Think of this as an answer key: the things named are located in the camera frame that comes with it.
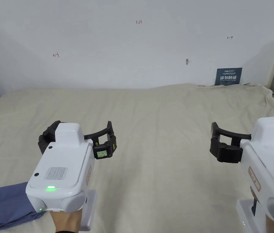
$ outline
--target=white wall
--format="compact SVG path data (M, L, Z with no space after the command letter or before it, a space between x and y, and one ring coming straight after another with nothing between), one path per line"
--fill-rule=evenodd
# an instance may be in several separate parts
M265 85L273 62L274 0L0 1L0 96L213 85L217 68L232 67Z

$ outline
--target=white handheld device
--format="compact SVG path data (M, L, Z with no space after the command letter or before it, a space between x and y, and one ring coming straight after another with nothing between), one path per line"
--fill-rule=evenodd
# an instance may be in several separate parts
M89 189L89 183L95 158L111 157L116 149L112 124L109 121L106 129L85 136L79 124L57 125L39 138L43 155L26 186L26 194L37 212L73 212L82 208L80 230L90 231L96 191ZM54 131L55 140L48 142ZM98 137L104 134L108 141L100 145Z
M210 152L220 162L240 162L246 181L256 199L238 200L237 211L244 232L265 233L267 215L274 221L274 117L257 120L252 134L220 129L212 123ZM221 143L220 135L231 138L231 145Z

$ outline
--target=red label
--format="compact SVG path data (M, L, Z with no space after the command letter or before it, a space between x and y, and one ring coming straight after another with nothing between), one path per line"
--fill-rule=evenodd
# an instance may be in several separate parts
M261 185L260 185L259 181L257 180L257 178L256 178L256 176L255 176L255 174L254 174L254 172L253 172L253 170L252 170L251 167L249 167L248 173L251 176L251 178L252 178L252 180L253 180L253 182L254 182L254 184L256 186L256 189L259 192L261 190Z
M89 169L88 169L88 172L87 172L86 186L88 185L90 176L91 176L91 165L89 165Z

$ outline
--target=beige bed sheet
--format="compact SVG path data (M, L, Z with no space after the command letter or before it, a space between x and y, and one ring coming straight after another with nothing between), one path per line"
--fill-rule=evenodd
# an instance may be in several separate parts
M96 161L92 233L241 232L235 205L251 197L250 187L239 164L210 154L211 123L250 133L271 116L274 99L263 86L12 92L0 98L0 186L29 180L41 157L38 136L55 120L77 122L86 134L111 120L118 148ZM46 213L2 232L55 227Z

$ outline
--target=dark blue sign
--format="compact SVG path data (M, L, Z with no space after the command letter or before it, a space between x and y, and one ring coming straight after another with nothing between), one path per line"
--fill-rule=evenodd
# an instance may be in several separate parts
M240 84L242 68L217 69L215 86Z

